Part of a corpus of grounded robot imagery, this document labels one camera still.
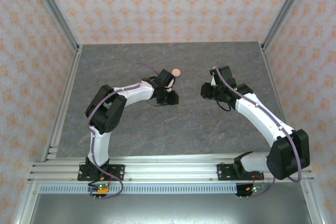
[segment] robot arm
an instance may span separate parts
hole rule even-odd
[[[92,113],[97,104],[108,94],[120,90],[99,107],[90,121],[91,144],[86,163],[95,170],[92,153],[99,167],[106,167],[109,162],[108,146],[111,132],[117,127],[123,110],[126,106],[142,100],[156,98],[160,105],[174,105],[179,103],[179,96],[171,90],[175,81],[174,76],[166,70],[162,70],[157,77],[143,79],[140,85],[134,84],[122,88],[111,88],[104,85],[100,88],[93,101],[86,110],[86,117]]]
[[[228,66],[220,67],[219,70],[232,88],[249,100],[254,101],[257,105],[251,104],[248,100],[241,98],[227,88],[214,69],[210,71],[212,75],[211,83],[206,82],[202,85],[201,96],[204,99],[225,102],[229,107],[237,110],[251,121],[271,146],[269,153],[249,152],[237,157],[235,159],[237,174],[254,171],[271,172],[277,179],[284,179],[298,171],[293,149],[282,128],[291,133],[290,136],[300,157],[301,167],[307,167],[310,164],[310,158],[308,135],[306,132],[303,130],[295,131],[292,127],[278,119],[259,101],[246,84],[237,85]],[[264,108],[280,126],[259,107]]]

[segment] patterned wallpaper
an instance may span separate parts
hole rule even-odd
[[[262,42],[285,0],[56,0],[80,44]]]
[[[0,2],[0,223],[13,223],[73,52],[43,0]]]
[[[297,0],[267,52],[284,113],[310,137],[313,171],[336,220],[336,0]]]

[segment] orange floral pattern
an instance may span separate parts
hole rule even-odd
[[[267,52],[289,124],[309,134],[323,204],[336,220],[336,0],[297,0]]]
[[[49,138],[72,55],[43,0],[1,0],[1,223],[14,223],[32,163]]]
[[[78,43],[113,44],[262,42],[285,0],[56,1]]]

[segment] mounting plate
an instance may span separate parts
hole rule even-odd
[[[217,176],[218,180],[253,180],[253,174],[260,176],[264,179],[264,174],[260,172],[244,172],[241,173],[240,177],[233,168],[233,164],[219,164],[217,165]]]
[[[124,180],[124,173],[125,173],[125,165],[108,165],[107,168],[108,173],[112,172],[111,174],[115,177],[119,178],[121,181]],[[98,180],[97,175],[89,169],[89,166],[86,164],[82,164],[79,166],[78,172],[78,181],[95,181]]]

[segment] pink ball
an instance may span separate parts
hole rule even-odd
[[[181,75],[181,71],[177,68],[173,69],[172,71],[173,76],[179,77]]]

